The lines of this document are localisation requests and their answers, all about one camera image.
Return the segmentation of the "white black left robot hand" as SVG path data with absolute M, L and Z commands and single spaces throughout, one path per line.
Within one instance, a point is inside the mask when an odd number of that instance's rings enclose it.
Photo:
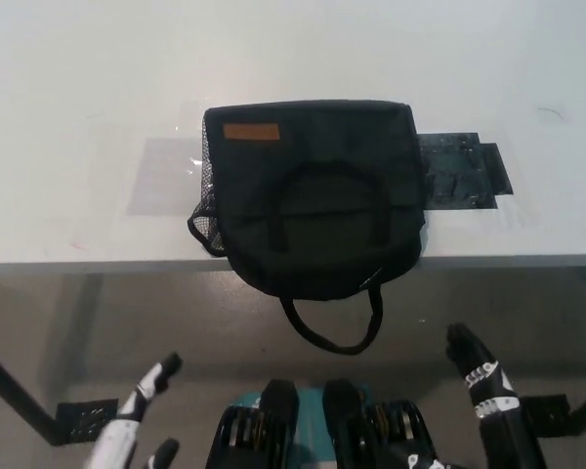
M 179 371 L 182 363 L 180 356 L 173 352 L 141 378 L 99 434 L 84 468 L 130 467 L 147 409 L 156 396 L 168 389 L 170 378 Z

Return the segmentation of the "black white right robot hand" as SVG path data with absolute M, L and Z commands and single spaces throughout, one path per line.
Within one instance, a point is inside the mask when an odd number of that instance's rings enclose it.
M 500 361 L 464 323 L 447 327 L 446 355 L 462 378 L 479 422 L 489 468 L 545 468 L 541 446 Z

